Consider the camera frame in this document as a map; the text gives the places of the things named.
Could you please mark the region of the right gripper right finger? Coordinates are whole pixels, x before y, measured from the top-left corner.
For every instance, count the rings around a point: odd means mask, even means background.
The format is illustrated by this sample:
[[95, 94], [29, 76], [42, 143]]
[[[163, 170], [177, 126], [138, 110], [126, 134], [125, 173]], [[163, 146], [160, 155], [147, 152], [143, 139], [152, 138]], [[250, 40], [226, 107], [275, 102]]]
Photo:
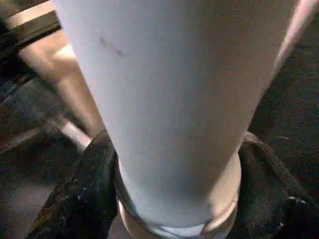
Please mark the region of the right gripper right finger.
[[237, 215], [229, 239], [317, 239], [319, 207], [272, 148], [246, 132]]

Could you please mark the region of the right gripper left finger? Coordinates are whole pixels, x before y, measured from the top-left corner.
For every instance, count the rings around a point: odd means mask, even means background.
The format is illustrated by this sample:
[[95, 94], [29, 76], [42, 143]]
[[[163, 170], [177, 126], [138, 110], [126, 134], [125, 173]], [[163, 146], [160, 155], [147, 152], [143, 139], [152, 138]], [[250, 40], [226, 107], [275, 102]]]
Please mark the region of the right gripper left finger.
[[28, 239], [106, 239], [117, 215], [117, 154], [106, 130], [96, 135], [72, 173], [47, 198]]

